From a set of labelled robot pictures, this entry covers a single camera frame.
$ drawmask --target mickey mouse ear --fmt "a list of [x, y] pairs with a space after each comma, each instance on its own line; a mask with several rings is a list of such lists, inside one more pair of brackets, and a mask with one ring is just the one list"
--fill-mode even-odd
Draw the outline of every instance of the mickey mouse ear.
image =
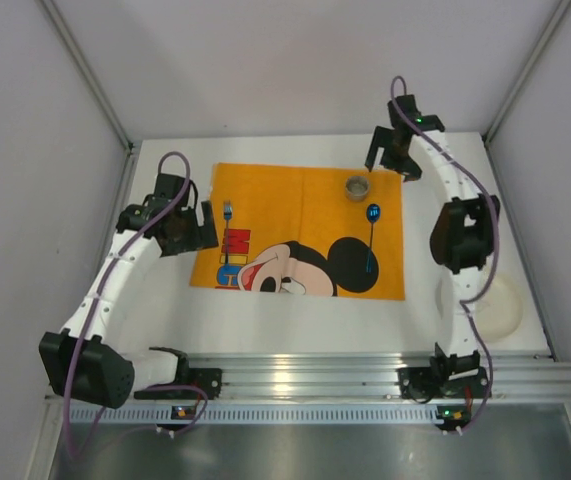
[[366, 292], [378, 281], [378, 260], [373, 251], [371, 272], [366, 271], [368, 255], [369, 247], [358, 238], [339, 238], [327, 254], [330, 277], [348, 292]]

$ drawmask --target fork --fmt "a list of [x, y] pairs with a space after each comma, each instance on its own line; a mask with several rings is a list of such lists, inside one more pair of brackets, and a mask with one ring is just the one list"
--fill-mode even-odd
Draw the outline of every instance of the fork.
[[223, 204], [223, 218], [225, 219], [225, 265], [229, 264], [229, 221], [232, 219], [232, 202], [225, 200]]

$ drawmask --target white table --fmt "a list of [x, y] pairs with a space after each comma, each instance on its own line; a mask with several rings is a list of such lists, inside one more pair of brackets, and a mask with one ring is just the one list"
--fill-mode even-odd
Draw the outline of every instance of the white table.
[[[447, 137], [458, 161], [497, 193], [480, 136]], [[216, 163], [360, 168], [370, 140], [371, 135], [148, 140], [142, 144], [129, 203], [140, 203], [152, 192], [158, 160], [171, 150], [190, 159], [192, 178], [205, 198]], [[183, 164], [170, 160], [164, 170], [183, 174]], [[187, 253], [161, 259], [152, 268], [117, 346], [120, 351], [157, 345], [211, 354], [432, 352], [440, 319], [435, 303], [440, 267], [431, 258], [428, 240], [440, 208], [425, 182], [403, 185], [404, 302], [193, 288], [189, 279], [196, 254]], [[504, 213], [500, 234], [499, 272], [517, 287], [523, 319], [513, 334], [489, 347], [502, 354], [547, 354]]]

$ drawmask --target blue spoon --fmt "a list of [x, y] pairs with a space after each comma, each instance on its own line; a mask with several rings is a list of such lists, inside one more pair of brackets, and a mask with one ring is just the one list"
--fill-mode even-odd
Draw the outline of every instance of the blue spoon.
[[372, 203], [367, 207], [367, 220], [372, 225], [372, 229], [369, 233], [369, 251], [367, 252], [367, 266], [365, 271], [367, 273], [372, 273], [372, 243], [374, 241], [374, 224], [381, 218], [381, 207]]

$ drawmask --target robotic arm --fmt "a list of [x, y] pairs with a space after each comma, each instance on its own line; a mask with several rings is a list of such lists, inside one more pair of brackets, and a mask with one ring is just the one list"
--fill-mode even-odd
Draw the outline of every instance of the robotic arm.
[[[441, 149], [449, 153], [444, 126], [436, 115], [423, 116], [413, 95], [396, 97], [398, 108]], [[432, 144], [409, 127], [393, 102], [388, 103], [393, 130], [376, 127], [365, 166], [372, 170], [376, 154], [383, 149], [380, 164], [403, 175], [404, 181], [424, 177], [436, 192], [443, 207], [430, 238], [434, 261], [441, 273], [442, 318], [437, 332], [430, 369], [421, 372], [441, 391], [461, 391], [484, 375], [480, 355], [468, 314], [460, 301], [470, 298], [483, 284], [481, 268], [494, 250], [494, 237], [488, 204], [474, 182]], [[498, 216], [498, 198], [491, 197]], [[468, 306], [470, 314], [474, 305]], [[405, 387], [415, 382], [411, 369]], [[425, 393], [419, 385], [416, 390]]]
[[[184, 195], [190, 188], [193, 206]], [[151, 348], [119, 354], [109, 344], [118, 339], [145, 274], [160, 257], [218, 246], [211, 203], [201, 203], [204, 220], [199, 226], [197, 201], [196, 186], [188, 178], [159, 172], [154, 193], [120, 214], [107, 258], [81, 305], [59, 333], [45, 333], [39, 344], [55, 393], [64, 394], [77, 341], [82, 344], [72, 369], [71, 398], [118, 408], [131, 392], [156, 384], [189, 383], [182, 352]], [[154, 223], [152, 219], [165, 209]]]

